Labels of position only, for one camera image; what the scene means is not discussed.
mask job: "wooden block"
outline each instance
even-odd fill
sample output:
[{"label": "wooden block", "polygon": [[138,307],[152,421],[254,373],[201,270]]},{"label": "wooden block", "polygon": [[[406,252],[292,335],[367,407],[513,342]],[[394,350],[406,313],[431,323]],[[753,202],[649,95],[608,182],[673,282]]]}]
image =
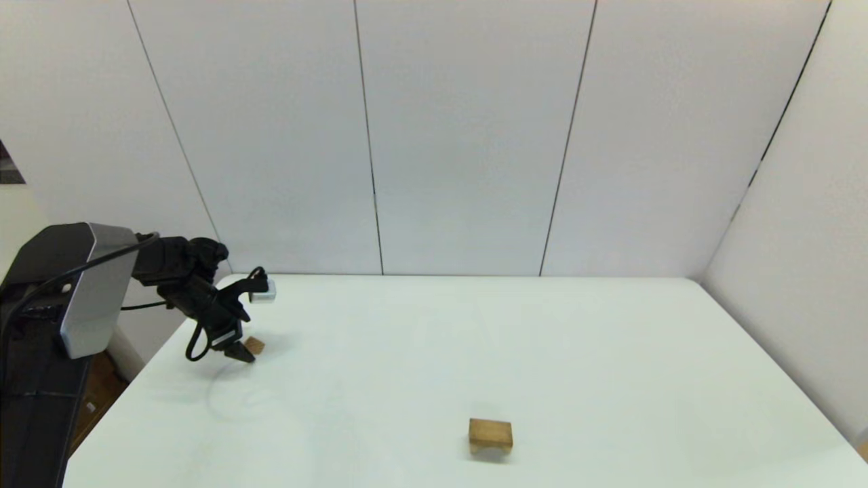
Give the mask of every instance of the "wooden block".
[{"label": "wooden block", "polygon": [[862,456],[862,459],[868,463],[868,442],[862,444],[862,446],[858,447],[856,451]]},{"label": "wooden block", "polygon": [[259,339],[256,339],[253,336],[250,336],[247,338],[247,340],[244,341],[244,347],[246,347],[248,351],[253,353],[254,356],[259,356],[260,354],[262,354],[262,350],[266,348],[266,343],[262,342]]},{"label": "wooden block", "polygon": [[505,454],[512,452],[512,424],[497,420],[470,419],[470,453],[494,447]]}]

